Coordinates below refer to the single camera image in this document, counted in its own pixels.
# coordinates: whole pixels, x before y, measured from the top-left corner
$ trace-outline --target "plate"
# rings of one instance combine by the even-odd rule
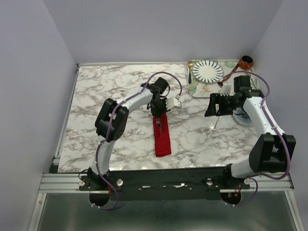
[[[223,77],[223,69],[212,60],[200,60],[193,65],[192,74],[200,82],[216,83]]]

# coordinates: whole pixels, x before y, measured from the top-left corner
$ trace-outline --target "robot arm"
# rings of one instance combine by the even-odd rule
[[[262,110],[263,93],[250,87],[249,76],[234,78],[234,92],[233,96],[211,94],[209,107],[205,113],[205,117],[232,115],[234,110],[242,108],[256,129],[258,141],[250,152],[249,158],[232,164],[231,175],[235,178],[246,178],[260,172],[284,172],[287,167],[286,153],[278,134],[271,127],[269,119]],[[296,143],[294,136],[286,135],[276,124],[266,105],[263,106],[277,131],[282,134],[292,158]]]
[[[124,103],[116,110],[116,116],[113,118],[111,127],[109,128],[110,133],[107,140],[102,142],[98,150],[98,163],[102,175],[106,174],[109,170],[109,161],[114,144],[124,133],[128,115],[130,113],[140,108],[142,105],[149,103],[151,105],[152,115],[160,118],[162,114],[169,112],[171,109],[181,107],[178,99],[179,97],[171,97],[169,99],[166,97],[161,98],[161,94],[168,87],[167,81],[163,78],[158,78],[154,84],[147,85],[147,87],[141,91],[143,87],[144,84],[140,86],[137,92],[125,97],[124,99],[119,99],[117,101],[107,99],[102,106],[95,122],[95,127],[97,128],[96,133],[99,135],[100,141],[107,135],[112,111],[120,102],[124,101]],[[140,94],[132,98],[132,96],[138,92],[140,92]],[[95,174],[98,174],[95,164],[96,162],[94,161],[91,170]]]

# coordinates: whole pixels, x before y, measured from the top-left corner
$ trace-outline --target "marble table top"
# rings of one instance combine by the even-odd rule
[[[257,141],[253,127],[239,125],[231,116],[204,117],[209,99],[188,93],[185,64],[137,64],[82,66],[69,113],[58,172],[79,172],[93,162],[97,147],[94,122],[107,98],[119,99],[135,92],[158,71],[177,76],[182,85],[182,108],[167,114],[171,155],[156,157],[152,115],[146,105],[128,117],[123,136],[116,142],[110,170],[217,167],[248,157]],[[179,92],[176,80],[167,75],[170,96]]]

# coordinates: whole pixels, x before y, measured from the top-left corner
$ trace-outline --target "wall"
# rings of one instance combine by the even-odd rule
[[[76,64],[41,0],[0,3],[0,230],[27,230]]]
[[[282,0],[44,0],[78,63],[234,59]]]
[[[308,230],[308,1],[285,0],[254,52],[257,72],[271,87],[269,108],[296,138],[291,165],[295,198]]]

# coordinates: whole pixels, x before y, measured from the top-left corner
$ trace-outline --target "red napkin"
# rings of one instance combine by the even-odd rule
[[[165,155],[171,154],[171,144],[167,115],[163,114],[160,117],[161,131],[160,134],[159,126],[156,123],[156,117],[153,116],[153,128],[154,128],[154,138],[155,138],[155,155],[157,157],[163,157]]]

